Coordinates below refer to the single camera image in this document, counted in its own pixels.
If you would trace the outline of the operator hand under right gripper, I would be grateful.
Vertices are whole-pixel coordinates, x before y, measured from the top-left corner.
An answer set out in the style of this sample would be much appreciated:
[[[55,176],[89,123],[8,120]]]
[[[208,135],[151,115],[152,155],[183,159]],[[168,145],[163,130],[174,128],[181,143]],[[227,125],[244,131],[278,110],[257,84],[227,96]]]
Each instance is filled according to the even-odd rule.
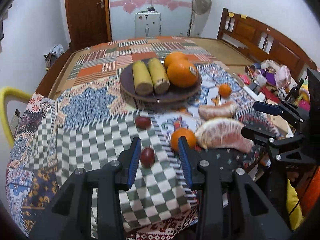
[[[304,173],[303,172],[293,172],[288,171],[287,172],[287,178],[290,181],[290,184],[292,187],[296,188],[301,180],[303,179]]]

